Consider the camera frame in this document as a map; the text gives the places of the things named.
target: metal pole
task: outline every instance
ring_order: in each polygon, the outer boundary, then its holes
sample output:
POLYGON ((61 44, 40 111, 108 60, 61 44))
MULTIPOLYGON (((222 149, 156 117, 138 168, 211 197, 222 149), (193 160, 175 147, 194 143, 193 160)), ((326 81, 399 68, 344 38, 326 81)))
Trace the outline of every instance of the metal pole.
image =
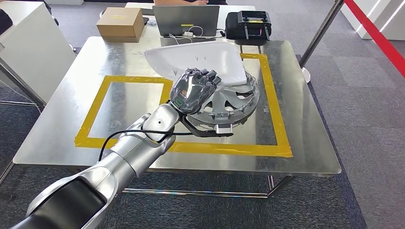
POLYGON ((328 30, 330 24, 332 24, 332 21, 335 19, 336 15, 341 10, 341 7, 343 6, 343 4, 344 4, 344 0, 335 0, 335 3, 332 6, 332 9, 329 11, 325 20, 320 25, 320 28, 318 29, 317 33, 315 34, 314 38, 312 39, 311 43, 309 44, 307 50, 302 55, 302 57, 299 61, 299 66, 301 68, 303 68, 305 66, 308 59, 311 57, 315 48, 318 46, 319 42, 321 41, 323 35, 328 30))

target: metal table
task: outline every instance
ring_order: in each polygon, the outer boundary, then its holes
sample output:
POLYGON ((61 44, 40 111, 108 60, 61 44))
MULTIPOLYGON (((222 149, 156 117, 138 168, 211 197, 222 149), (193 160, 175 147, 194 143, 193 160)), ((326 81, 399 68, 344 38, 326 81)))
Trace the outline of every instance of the metal table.
MULTIPOLYGON (((13 159, 14 163, 76 169, 94 165, 99 149, 76 147, 74 137, 105 75, 158 76, 146 62, 143 51, 174 41, 168 40, 170 38, 159 38, 156 33, 145 32, 140 43, 105 43, 101 37, 90 37, 18 150, 13 159)), ((294 176, 329 177, 341 172, 290 43, 270 41, 263 47, 243 46, 240 49, 244 53, 262 52, 268 56, 293 157, 168 152, 149 170, 266 175, 270 191, 241 194, 129 189, 127 192, 267 198, 288 184, 294 176), (286 177, 274 185, 270 175, 286 177)), ((260 77, 258 63, 254 60, 244 60, 244 65, 253 76, 260 77)), ((90 136, 107 137, 113 131, 126 128, 146 111, 153 111, 159 104, 160 94, 155 92, 159 87, 161 86, 139 87, 136 83, 111 85, 98 111, 90 136)), ((268 123, 263 115, 269 115, 266 104, 258 105, 248 122, 240 128, 234 128, 235 136, 228 143, 274 144, 274 138, 267 133, 267 130, 272 128, 271 123, 268 123)), ((183 129, 176 128, 176 131, 181 132, 183 129)))

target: yellow tape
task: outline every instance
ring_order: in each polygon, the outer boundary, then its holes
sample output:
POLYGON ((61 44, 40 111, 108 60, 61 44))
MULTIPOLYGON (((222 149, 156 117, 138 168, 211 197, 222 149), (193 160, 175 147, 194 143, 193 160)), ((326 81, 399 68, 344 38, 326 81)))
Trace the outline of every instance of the yellow tape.
MULTIPOLYGON (((292 157, 290 145, 288 143, 287 133, 284 127, 283 118, 281 116, 278 99, 271 77, 270 67, 268 65, 267 56, 261 54, 241 54, 242 59, 258 59, 260 61, 263 82, 265 85, 267 101, 273 122, 274 132, 276 135, 276 146, 263 145, 235 145, 235 144, 214 144, 214 143, 193 143, 193 142, 175 142, 170 148, 170 152, 181 153, 206 153, 206 154, 230 154, 230 155, 246 155, 246 156, 282 156, 292 157)), ((82 127, 75 138, 77 147, 101 148, 105 139, 88 137, 90 129, 96 119, 98 110, 104 100, 110 83, 162 83, 162 95, 160 104, 165 103, 169 99, 169 93, 172 86, 172 81, 160 77, 129 77, 129 76, 106 76, 101 83, 100 89, 94 99, 93 104, 83 122, 82 127)), ((110 139, 106 148, 111 148, 117 139, 110 139)))

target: black robot arm segment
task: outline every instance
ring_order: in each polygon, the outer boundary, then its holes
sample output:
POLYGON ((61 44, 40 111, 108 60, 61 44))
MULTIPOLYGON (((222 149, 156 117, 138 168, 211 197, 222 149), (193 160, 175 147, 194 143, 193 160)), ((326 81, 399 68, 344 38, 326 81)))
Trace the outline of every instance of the black robot arm segment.
POLYGON ((49 196, 29 217, 13 228, 81 228, 106 203, 93 187, 77 178, 49 196))

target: white desk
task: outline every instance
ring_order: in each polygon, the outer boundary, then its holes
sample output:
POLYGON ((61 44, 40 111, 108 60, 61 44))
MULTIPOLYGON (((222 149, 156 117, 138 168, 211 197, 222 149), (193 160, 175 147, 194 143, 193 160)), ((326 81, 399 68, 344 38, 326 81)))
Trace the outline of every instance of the white desk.
MULTIPOLYGON (((137 3, 137 2, 128 2, 125 7, 133 7, 133 8, 144 8, 144 9, 152 9, 153 3, 137 3)), ((254 6, 229 6, 229 5, 221 5, 219 6, 219 16, 218 16, 218 29, 225 29, 225 19, 228 16, 229 12, 239 12, 241 10, 256 10, 254 6)), ((144 15, 144 17, 148 17, 151 20, 155 20, 154 16, 144 15)))
POLYGON ((0 35, 4 46, 0 62, 47 103, 75 54, 44 3, 2 1, 0 9, 13 21, 13 26, 0 35))

